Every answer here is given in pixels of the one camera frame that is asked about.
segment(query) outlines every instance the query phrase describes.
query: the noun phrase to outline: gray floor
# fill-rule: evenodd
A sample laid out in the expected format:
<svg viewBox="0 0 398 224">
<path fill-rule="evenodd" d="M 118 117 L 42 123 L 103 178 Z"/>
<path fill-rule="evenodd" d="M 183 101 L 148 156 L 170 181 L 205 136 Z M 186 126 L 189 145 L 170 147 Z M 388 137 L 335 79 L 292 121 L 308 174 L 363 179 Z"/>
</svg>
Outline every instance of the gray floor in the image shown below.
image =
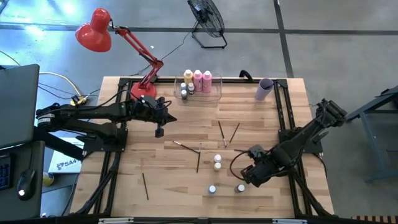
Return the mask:
<svg viewBox="0 0 398 224">
<path fill-rule="evenodd" d="M 277 29 L 272 0 L 214 0 L 226 28 Z M 398 2 L 363 0 L 279 0 L 286 29 L 307 30 L 397 30 Z M 10 0 L 0 14 L 0 23 L 79 25 L 90 20 L 96 7 L 105 7 L 115 23 L 129 27 L 190 28 L 195 22 L 183 0 Z M 71 78 L 84 93 L 98 89 L 103 76 L 130 75 L 146 62 L 120 37 L 112 36 L 111 51 L 103 54 L 84 49 L 74 32 L 46 31 L 45 26 L 0 29 L 1 50 L 21 64 L 38 63 L 41 71 Z M 150 51 L 163 57 L 185 36 L 184 32 L 138 32 Z M 217 43 L 199 34 L 206 43 Z M 190 37 L 165 58 L 161 76 L 175 76 L 186 68 L 211 70 L 235 77 L 246 69 L 255 77 L 286 77 L 279 34 L 226 33 L 224 50 L 201 49 Z M 398 84 L 398 35 L 287 35 L 294 77 L 305 79 L 310 103 L 322 98 L 335 100 L 353 111 L 386 88 Z M 0 55 L 0 64 L 12 61 Z M 40 81 L 73 91 L 64 80 L 41 76 Z M 66 103 L 39 91 L 37 107 Z M 323 140 L 328 183 L 337 215 L 397 215 L 398 181 L 365 184 L 363 177 L 374 173 L 374 158 L 362 130 L 353 121 L 331 129 Z M 46 162 L 51 152 L 46 152 Z M 61 177 L 56 187 L 72 184 L 74 176 Z M 70 188 L 45 193 L 42 212 L 60 215 Z M 54 198 L 63 203 L 53 204 Z"/>
</svg>

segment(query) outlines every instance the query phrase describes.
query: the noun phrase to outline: standing fan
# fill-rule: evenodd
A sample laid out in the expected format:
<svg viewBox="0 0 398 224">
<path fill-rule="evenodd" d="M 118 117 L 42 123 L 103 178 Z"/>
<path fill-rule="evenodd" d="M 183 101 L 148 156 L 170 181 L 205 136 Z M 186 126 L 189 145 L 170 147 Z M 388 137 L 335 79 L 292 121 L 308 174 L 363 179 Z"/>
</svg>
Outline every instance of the standing fan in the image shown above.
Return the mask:
<svg viewBox="0 0 398 224">
<path fill-rule="evenodd" d="M 224 38 L 224 22 L 220 15 L 216 5 L 212 0 L 188 0 L 188 5 L 191 7 L 193 15 L 197 19 L 197 22 L 193 26 L 192 37 L 195 41 L 200 44 L 200 47 L 204 49 L 221 48 L 224 49 L 227 46 L 227 42 Z M 223 46 L 211 46 L 205 47 L 193 34 L 198 28 L 199 24 L 205 28 L 206 32 L 214 37 L 222 37 L 225 45 Z"/>
</svg>

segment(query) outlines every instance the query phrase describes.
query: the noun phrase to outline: pink bottle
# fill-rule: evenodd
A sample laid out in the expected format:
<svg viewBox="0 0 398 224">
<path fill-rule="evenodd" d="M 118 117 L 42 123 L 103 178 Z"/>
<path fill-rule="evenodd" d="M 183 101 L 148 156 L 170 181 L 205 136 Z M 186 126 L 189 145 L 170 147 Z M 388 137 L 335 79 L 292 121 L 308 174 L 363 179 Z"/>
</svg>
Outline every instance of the pink bottle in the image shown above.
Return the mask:
<svg viewBox="0 0 398 224">
<path fill-rule="evenodd" d="M 202 91 L 205 93 L 209 93 L 211 91 L 211 79 L 213 76 L 209 71 L 205 71 L 203 74 L 203 84 L 202 84 Z"/>
<path fill-rule="evenodd" d="M 200 70 L 196 70 L 193 74 L 193 85 L 195 86 L 195 91 L 201 91 L 202 78 L 203 75 Z"/>
</svg>

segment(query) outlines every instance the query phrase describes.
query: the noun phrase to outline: wooden table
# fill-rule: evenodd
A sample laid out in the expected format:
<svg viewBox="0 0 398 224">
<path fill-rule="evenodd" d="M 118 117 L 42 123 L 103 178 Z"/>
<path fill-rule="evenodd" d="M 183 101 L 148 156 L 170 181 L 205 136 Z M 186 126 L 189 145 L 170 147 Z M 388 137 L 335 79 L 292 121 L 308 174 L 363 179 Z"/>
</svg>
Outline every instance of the wooden table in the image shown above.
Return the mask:
<svg viewBox="0 0 398 224">
<path fill-rule="evenodd" d="M 98 103 L 116 93 L 119 78 L 104 77 Z M 312 119 L 304 81 L 301 78 L 288 78 L 287 81 L 295 123 L 304 126 Z M 287 177 L 273 177 L 259 188 L 245 184 L 243 193 L 234 192 L 235 186 L 243 182 L 233 177 L 228 169 L 232 158 L 237 155 L 233 149 L 246 150 L 255 144 L 268 149 L 278 143 L 275 94 L 272 91 L 264 101 L 258 102 L 254 99 L 257 85 L 224 84 L 223 97 L 218 105 L 198 107 L 178 103 L 173 94 L 173 84 L 157 84 L 157 95 L 173 101 L 169 113 L 178 121 L 164 126 L 162 138 L 154 137 L 155 124 L 127 122 L 129 137 L 119 166 L 112 217 L 294 217 Z M 280 94 L 285 108 L 282 90 Z M 222 142 L 218 121 L 221 121 L 227 141 L 236 125 L 241 123 L 227 149 Z M 173 140 L 194 149 L 203 143 L 199 173 L 196 173 L 197 155 L 174 144 Z M 221 154 L 223 158 L 219 172 L 213 170 L 215 154 Z M 96 152 L 83 161 L 72 212 L 83 206 L 98 185 L 103 156 L 103 152 Z M 141 176 L 141 161 L 149 200 Z M 250 164 L 252 160 L 242 156 L 234 163 L 234 170 L 238 173 Z M 322 163 L 314 155 L 305 154 L 303 164 L 309 189 L 323 207 L 333 213 Z M 217 186 L 214 195 L 208 194 L 209 185 Z M 108 195 L 107 190 L 104 192 L 102 207 Z M 304 211 L 300 191 L 298 195 Z"/>
</svg>

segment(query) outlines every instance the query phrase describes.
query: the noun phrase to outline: yellow bottle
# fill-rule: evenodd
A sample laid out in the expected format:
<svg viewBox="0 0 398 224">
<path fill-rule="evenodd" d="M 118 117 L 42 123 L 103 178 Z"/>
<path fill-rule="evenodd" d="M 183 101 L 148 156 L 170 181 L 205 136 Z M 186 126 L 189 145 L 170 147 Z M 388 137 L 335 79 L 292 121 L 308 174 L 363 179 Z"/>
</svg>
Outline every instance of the yellow bottle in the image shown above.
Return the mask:
<svg viewBox="0 0 398 224">
<path fill-rule="evenodd" d="M 193 73 L 191 70 L 186 69 L 185 73 L 184 73 L 184 82 L 188 85 L 189 83 L 192 82 L 192 77 L 193 77 Z"/>
</svg>

